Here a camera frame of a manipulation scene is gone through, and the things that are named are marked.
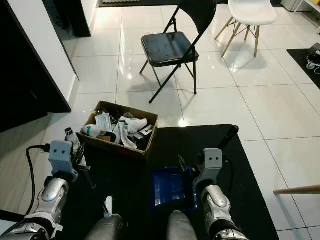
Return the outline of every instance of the black handle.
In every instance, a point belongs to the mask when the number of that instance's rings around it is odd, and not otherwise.
[[[225,137],[222,139],[220,144],[217,146],[218,149],[225,149],[226,146],[231,142],[231,140],[234,138],[234,136],[239,132],[239,127],[236,125],[233,125],[229,131],[226,133]]]

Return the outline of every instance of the white cloth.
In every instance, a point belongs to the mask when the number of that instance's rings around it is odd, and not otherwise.
[[[130,119],[124,116],[120,117],[118,124],[115,126],[113,133],[115,134],[115,143],[119,144],[121,140],[121,130],[119,123],[125,121],[128,124],[128,132],[131,134],[136,134],[140,129],[145,127],[148,124],[147,119]]]

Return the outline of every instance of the black floor mat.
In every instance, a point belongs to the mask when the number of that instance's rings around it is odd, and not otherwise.
[[[181,0],[140,0],[139,2],[121,2],[119,3],[104,3],[104,0],[100,0],[99,8],[109,8],[109,7],[143,7],[143,6],[169,6],[178,5]],[[217,0],[218,4],[226,4],[228,0]]]
[[[139,3],[140,0],[102,0],[102,4],[136,4]]]
[[[309,76],[314,84],[320,89],[320,75],[315,74],[315,70],[307,69],[306,56],[309,49],[287,49],[286,51],[296,61],[297,64],[303,69],[303,71]]]
[[[71,184],[62,215],[64,229],[56,239],[84,239],[103,217],[101,203],[111,195],[113,212],[128,221],[127,239],[165,240],[168,215],[154,217],[150,211],[150,171],[177,166],[178,154],[184,157],[187,165],[194,166],[199,163],[197,153],[216,147],[229,129],[230,125],[159,128],[147,163],[86,146],[86,160],[92,167],[97,191],[89,188],[82,174]],[[249,239],[277,240],[277,232],[238,136],[223,153],[234,165],[229,198],[232,219]],[[229,187],[230,174],[230,165],[224,163],[218,176],[218,185],[224,193]],[[187,215],[198,239],[209,240],[202,208]]]

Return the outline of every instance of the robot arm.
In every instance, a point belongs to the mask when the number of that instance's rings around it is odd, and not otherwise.
[[[205,228],[211,239],[248,240],[232,221],[230,201],[218,185],[207,186],[201,194],[201,200],[206,212]]]
[[[7,230],[0,240],[49,240],[57,231],[62,219],[62,209],[67,201],[69,183],[77,180],[78,173],[71,163],[72,144],[68,141],[53,141],[49,160],[53,178],[39,193],[34,213],[26,215],[21,223]]]
[[[217,176],[222,168],[222,150],[237,134],[239,128],[232,126],[218,148],[203,150],[203,164],[198,166],[199,176],[194,180],[193,187],[200,195],[205,211],[205,228],[211,239],[217,240],[248,240],[233,222],[229,199],[218,185]]]

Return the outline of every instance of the chair seat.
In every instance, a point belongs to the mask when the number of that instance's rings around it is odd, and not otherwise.
[[[269,25],[277,19],[269,0],[233,0],[229,3],[229,9],[233,18],[245,25]]]
[[[191,43],[183,32],[170,32],[145,35],[141,39],[142,47],[148,62],[153,67],[171,66],[193,62],[193,51],[190,51],[186,60],[183,56],[190,48]]]

